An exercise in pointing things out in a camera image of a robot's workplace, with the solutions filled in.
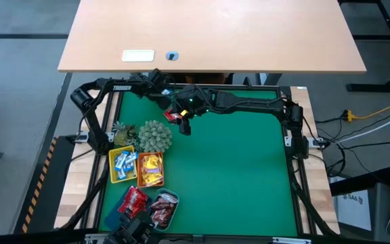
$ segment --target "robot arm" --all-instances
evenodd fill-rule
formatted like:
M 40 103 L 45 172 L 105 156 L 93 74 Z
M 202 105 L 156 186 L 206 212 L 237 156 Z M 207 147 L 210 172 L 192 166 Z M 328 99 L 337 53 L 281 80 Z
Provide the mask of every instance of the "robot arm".
M 189 119 L 207 112 L 230 114 L 244 111 L 272 114 L 286 129 L 291 131 L 292 156 L 300 159 L 308 158 L 308 141 L 302 135 L 303 108 L 298 104 L 286 98 L 242 98 L 230 92 L 203 89 L 197 85 L 187 85 L 181 91 L 169 94 L 166 90 L 167 79 L 156 69 L 148 77 L 132 77 L 127 80 L 98 79 L 74 90 L 70 98 L 81 110 L 89 126 L 88 143 L 92 149 L 100 155 L 105 155 L 113 148 L 113 144 L 109 142 L 108 135 L 100 128 L 95 115 L 97 105 L 102 102 L 108 92 L 132 92 L 140 98 L 147 97 L 163 110 L 172 104 L 170 113 L 173 113 L 176 118 L 173 122 L 179 125 L 180 133 L 185 135 L 191 134 Z M 96 98 L 88 94 L 88 91 L 92 89 L 100 90 Z

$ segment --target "yellow bin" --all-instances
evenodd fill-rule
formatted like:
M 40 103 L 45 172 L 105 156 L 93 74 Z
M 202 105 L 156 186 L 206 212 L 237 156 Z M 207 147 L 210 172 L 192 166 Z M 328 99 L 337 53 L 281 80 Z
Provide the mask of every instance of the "yellow bin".
M 111 175 L 111 183 L 118 183 L 118 182 L 123 182 L 126 180 L 132 180 L 136 179 L 136 160 L 133 166 L 133 171 L 132 172 L 125 172 L 126 173 L 126 178 L 123 180 L 118 179 L 118 174 L 115 171 L 115 159 L 121 155 L 123 151 L 128 151 L 128 152 L 135 152 L 135 149 L 133 146 L 124 146 L 122 148 L 117 148 L 117 149 L 112 149 L 109 151 L 109 174 Z

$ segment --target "orange bin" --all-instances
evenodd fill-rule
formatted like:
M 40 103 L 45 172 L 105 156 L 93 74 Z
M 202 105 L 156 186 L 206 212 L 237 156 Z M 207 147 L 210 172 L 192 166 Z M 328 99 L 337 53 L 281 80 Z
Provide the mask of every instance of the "orange bin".
M 143 181 L 142 181 L 142 159 L 145 156 L 148 155 L 156 155 L 157 157 L 160 157 L 162 159 L 162 183 L 155 184 L 153 186 L 146 186 Z M 165 182 L 165 171 L 163 169 L 164 167 L 164 161 L 163 161 L 163 153 L 162 152 L 143 152 L 143 153 L 138 153 L 138 164 L 137 164 L 137 184 L 139 188 L 144 188 L 144 187 L 154 187 L 154 186 L 163 186 Z

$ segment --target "wooden table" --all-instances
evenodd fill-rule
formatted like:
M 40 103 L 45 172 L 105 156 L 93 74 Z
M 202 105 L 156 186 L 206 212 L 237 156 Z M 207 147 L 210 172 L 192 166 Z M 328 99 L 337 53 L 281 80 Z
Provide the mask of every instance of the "wooden table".
M 311 127 L 312 132 L 314 133 L 314 136 L 317 136 L 316 124 L 313 118 L 311 104 L 309 102 L 309 95 L 306 87 L 292 87 L 291 92 L 293 101 L 299 103 L 304 108 L 305 118 L 308 120 L 308 123 Z M 97 95 L 97 92 L 93 91 L 91 95 L 95 96 Z M 114 97 L 112 99 L 108 128 L 111 128 L 112 125 L 112 120 L 117 102 L 116 97 L 118 95 L 115 94 L 113 96 Z M 98 106 L 96 110 L 96 114 L 99 121 L 102 121 L 105 106 L 106 99 L 104 99 L 104 101 Z M 311 137 L 311 135 L 309 134 L 309 130 L 306 126 L 303 127 L 303 133 L 305 136 Z M 89 146 L 87 144 L 77 144 L 74 148 L 73 156 L 77 156 L 87 150 L 89 150 Z M 310 149 L 309 153 L 322 157 L 322 153 L 316 149 Z M 91 176 L 93 158 L 94 153 L 91 152 L 84 157 L 74 160 L 71 163 L 66 179 L 66 184 L 64 186 L 64 191 L 62 194 L 60 207 L 58 209 L 58 214 L 54 224 L 56 228 L 61 227 L 63 224 L 65 224 L 70 218 L 70 216 L 76 211 L 76 209 L 85 199 L 89 179 Z M 323 162 L 321 162 L 321 160 L 314 157 L 310 157 L 304 160 L 304 162 L 311 202 L 313 203 L 314 207 L 317 209 L 321 217 L 324 219 L 324 221 L 328 223 L 329 227 L 335 232 L 339 233 L 337 217 L 332 204 L 332 197 L 330 194 L 329 183 L 326 176 L 324 164 Z M 104 163 L 105 157 L 102 157 L 99 165 L 100 171 L 97 173 L 97 177 L 100 176 Z M 92 211 L 89 212 L 87 227 L 92 227 L 93 225 L 95 206 L 96 200 L 91 204 L 90 209 L 92 209 Z M 300 202 L 299 207 L 301 210 L 303 230 L 305 233 L 309 233 L 307 214 L 302 202 Z
M 152 49 L 152 62 L 123 62 Z M 176 61 L 165 58 L 179 53 Z M 82 0 L 62 72 L 363 73 L 337 0 Z

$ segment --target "green work surface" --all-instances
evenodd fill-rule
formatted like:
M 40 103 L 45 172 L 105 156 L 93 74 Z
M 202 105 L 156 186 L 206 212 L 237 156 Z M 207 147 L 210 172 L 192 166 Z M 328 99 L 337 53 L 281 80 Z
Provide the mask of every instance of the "green work surface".
M 229 91 L 275 98 L 272 91 Z M 179 133 L 147 98 L 125 93 L 120 122 L 157 120 L 173 132 L 164 153 L 165 185 L 180 197 L 166 233 L 204 235 L 297 235 L 282 130 L 273 115 L 207 113 L 190 120 L 192 135 Z M 136 180 L 106 185 L 100 231 L 116 202 Z M 154 198 L 159 187 L 142 188 Z

